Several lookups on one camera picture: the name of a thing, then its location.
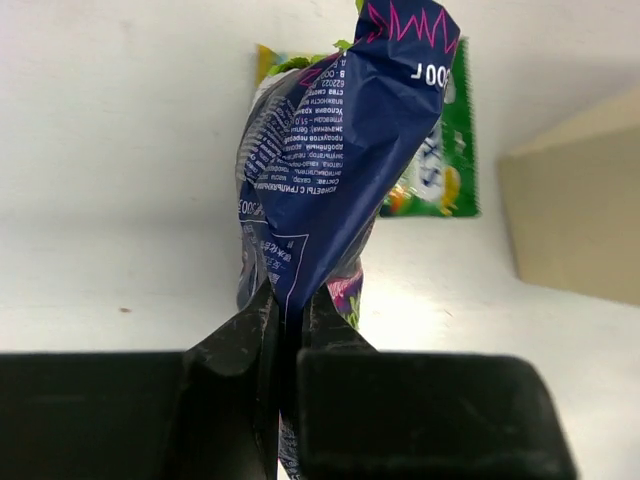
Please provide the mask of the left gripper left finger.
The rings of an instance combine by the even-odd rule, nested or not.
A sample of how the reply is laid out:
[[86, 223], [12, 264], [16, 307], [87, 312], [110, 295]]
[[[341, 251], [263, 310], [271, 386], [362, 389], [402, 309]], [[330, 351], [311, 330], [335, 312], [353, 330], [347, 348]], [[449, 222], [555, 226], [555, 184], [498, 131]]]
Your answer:
[[276, 478], [279, 329], [264, 282], [244, 309], [186, 352], [165, 478]]

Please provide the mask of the dark blue candy bag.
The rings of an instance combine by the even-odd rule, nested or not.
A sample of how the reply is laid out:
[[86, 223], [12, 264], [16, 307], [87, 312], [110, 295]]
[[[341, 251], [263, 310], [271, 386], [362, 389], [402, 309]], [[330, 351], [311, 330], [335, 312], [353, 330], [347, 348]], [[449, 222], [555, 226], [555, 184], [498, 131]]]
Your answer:
[[269, 283], [286, 371], [278, 459], [300, 477], [293, 367], [303, 313], [326, 291], [359, 322], [361, 253], [386, 195], [439, 121], [460, 29], [434, 1], [365, 1], [354, 39], [260, 82], [235, 163], [239, 308]]

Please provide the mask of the green yellow Fox's candy bag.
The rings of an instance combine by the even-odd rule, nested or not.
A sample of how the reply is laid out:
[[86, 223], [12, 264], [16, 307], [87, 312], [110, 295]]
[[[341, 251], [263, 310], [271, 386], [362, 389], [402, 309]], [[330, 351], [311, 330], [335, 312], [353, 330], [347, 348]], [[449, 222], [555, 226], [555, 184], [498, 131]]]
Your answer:
[[382, 217], [480, 214], [467, 45], [465, 38], [459, 41], [441, 118], [388, 193]]

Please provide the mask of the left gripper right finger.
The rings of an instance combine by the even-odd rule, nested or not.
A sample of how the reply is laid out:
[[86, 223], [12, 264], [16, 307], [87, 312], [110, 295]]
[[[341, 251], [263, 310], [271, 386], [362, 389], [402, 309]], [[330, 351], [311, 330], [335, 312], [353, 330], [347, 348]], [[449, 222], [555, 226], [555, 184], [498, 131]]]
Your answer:
[[306, 307], [297, 360], [306, 479], [574, 479], [552, 396], [528, 361], [380, 352], [335, 310]]

